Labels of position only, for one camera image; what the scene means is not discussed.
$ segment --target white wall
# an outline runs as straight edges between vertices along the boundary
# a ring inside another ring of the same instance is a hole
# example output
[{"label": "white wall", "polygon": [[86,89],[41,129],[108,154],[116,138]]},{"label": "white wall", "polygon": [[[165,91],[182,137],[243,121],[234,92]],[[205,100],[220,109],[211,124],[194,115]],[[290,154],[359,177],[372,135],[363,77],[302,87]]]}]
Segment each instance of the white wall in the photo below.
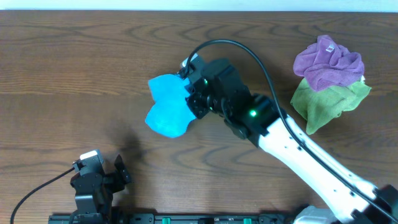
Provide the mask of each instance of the white wall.
[{"label": "white wall", "polygon": [[0,9],[398,12],[398,0],[0,0]]}]

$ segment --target cloth pile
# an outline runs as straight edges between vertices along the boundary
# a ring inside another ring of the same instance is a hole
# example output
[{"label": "cloth pile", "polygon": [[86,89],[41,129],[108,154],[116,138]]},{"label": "cloth pile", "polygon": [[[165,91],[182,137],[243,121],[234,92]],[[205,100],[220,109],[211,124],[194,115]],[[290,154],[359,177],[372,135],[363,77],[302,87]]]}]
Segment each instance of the cloth pile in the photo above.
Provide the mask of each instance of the cloth pile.
[{"label": "cloth pile", "polygon": [[296,56],[293,71],[305,77],[290,103],[307,120],[307,134],[341,112],[354,110],[371,90],[364,83],[361,55],[349,52],[328,35],[318,36],[317,43]]}]

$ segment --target green connector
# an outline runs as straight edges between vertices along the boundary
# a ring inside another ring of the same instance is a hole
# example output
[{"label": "green connector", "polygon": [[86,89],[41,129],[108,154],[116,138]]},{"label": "green connector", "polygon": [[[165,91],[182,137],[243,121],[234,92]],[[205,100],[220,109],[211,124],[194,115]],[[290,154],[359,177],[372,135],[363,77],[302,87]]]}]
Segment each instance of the green connector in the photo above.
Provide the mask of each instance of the green connector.
[{"label": "green connector", "polygon": [[171,218],[163,218],[162,219],[162,224],[170,224],[172,222]]},{"label": "green connector", "polygon": [[251,218],[244,218],[243,224],[251,224]]}]

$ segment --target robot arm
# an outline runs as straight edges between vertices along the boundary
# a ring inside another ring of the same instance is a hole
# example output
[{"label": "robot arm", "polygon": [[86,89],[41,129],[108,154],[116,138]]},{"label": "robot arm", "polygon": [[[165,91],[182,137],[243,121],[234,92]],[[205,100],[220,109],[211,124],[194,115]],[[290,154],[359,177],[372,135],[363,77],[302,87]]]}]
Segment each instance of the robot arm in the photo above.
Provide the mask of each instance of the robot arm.
[{"label": "robot arm", "polygon": [[[311,186],[340,222],[390,223],[390,218],[369,201],[394,215],[398,208],[395,188],[388,185],[378,190],[334,160],[289,115],[284,111],[278,113],[273,100],[252,95],[227,59],[206,64],[195,54],[187,60],[181,64],[179,75],[190,80],[186,86],[191,93],[187,105],[198,119],[210,111],[224,117],[225,124],[237,137],[248,139],[256,147],[272,154]],[[306,150],[290,135],[280,114],[284,115],[285,122]]]},{"label": "robot arm", "polygon": [[[318,157],[368,197],[373,200],[376,198],[373,191],[377,188],[372,183],[358,177],[334,160],[334,158],[305,135],[291,117],[287,117],[287,122],[295,134],[300,136]],[[364,199],[354,194],[308,153],[301,149],[297,142],[290,138],[280,118],[273,122],[267,130],[269,134],[260,136],[259,138],[259,147],[286,164],[316,191],[339,221],[342,223],[352,222],[354,218],[351,214],[355,210],[364,212],[369,207],[369,204]]]}]

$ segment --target green led light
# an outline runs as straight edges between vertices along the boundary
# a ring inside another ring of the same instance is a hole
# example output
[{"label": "green led light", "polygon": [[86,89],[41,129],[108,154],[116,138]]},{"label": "green led light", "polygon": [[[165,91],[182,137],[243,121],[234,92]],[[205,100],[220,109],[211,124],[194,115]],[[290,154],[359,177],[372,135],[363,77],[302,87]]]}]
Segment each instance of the green led light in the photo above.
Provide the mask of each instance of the green led light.
[{"label": "green led light", "polygon": [[250,116],[256,116],[256,115],[257,115],[257,112],[255,110],[250,111]]}]

